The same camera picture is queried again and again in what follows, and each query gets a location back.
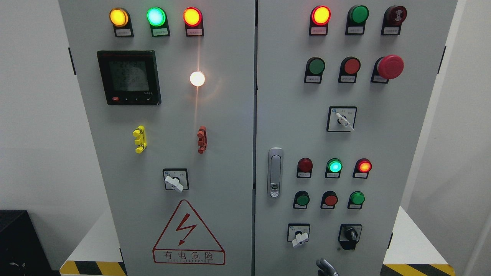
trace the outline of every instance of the yellow indicator light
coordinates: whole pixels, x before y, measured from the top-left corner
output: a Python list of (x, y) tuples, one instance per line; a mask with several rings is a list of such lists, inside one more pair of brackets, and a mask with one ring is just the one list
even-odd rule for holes
[(326, 6), (317, 6), (312, 12), (312, 21), (319, 26), (325, 25), (331, 19), (331, 10)]
[(124, 27), (128, 23), (128, 13), (123, 8), (114, 8), (109, 12), (109, 19), (116, 27)]
[(191, 81), (191, 84), (200, 87), (205, 83), (205, 74), (201, 71), (196, 71), (191, 74), (189, 77), (189, 80)]
[(184, 23), (191, 27), (196, 27), (201, 23), (201, 11), (195, 7), (189, 7), (183, 13)]

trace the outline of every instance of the orange indicator light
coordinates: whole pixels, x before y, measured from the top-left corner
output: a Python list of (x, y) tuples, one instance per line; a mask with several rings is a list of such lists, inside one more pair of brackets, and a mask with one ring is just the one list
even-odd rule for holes
[(198, 26), (203, 20), (203, 15), (198, 8), (189, 7), (183, 13), (184, 23), (190, 27)]
[(116, 27), (124, 27), (128, 23), (128, 13), (123, 8), (114, 8), (109, 12), (109, 19)]
[(363, 160), (358, 164), (358, 170), (363, 173), (368, 173), (372, 169), (372, 163), (368, 160)]
[(331, 19), (331, 10), (327, 6), (317, 6), (312, 11), (312, 21), (319, 26), (326, 25)]

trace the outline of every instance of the electrical hazard warning sign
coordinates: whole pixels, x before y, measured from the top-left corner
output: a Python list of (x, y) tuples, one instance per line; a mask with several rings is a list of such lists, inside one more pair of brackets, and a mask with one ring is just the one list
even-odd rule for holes
[(157, 264), (225, 264), (225, 250), (184, 199), (177, 205), (152, 251)]

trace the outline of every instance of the digital power meter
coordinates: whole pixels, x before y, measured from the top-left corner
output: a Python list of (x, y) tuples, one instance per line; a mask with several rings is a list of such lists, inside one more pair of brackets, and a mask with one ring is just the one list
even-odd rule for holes
[(160, 97), (155, 52), (98, 51), (108, 105), (156, 106)]

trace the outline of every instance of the green push button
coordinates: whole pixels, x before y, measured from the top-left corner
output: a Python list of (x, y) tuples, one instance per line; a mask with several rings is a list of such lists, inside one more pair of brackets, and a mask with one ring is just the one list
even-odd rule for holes
[(305, 206), (309, 203), (310, 198), (307, 195), (301, 195), (297, 198), (297, 204), (300, 206)]
[(365, 195), (362, 192), (354, 192), (351, 194), (350, 200), (355, 205), (361, 205), (365, 202)]
[(368, 8), (365, 6), (357, 6), (352, 9), (350, 14), (351, 21), (355, 23), (363, 23), (368, 19)]
[(312, 74), (318, 75), (324, 71), (326, 68), (326, 65), (322, 61), (322, 59), (314, 59), (313, 61), (310, 62), (308, 66), (308, 70), (312, 72)]

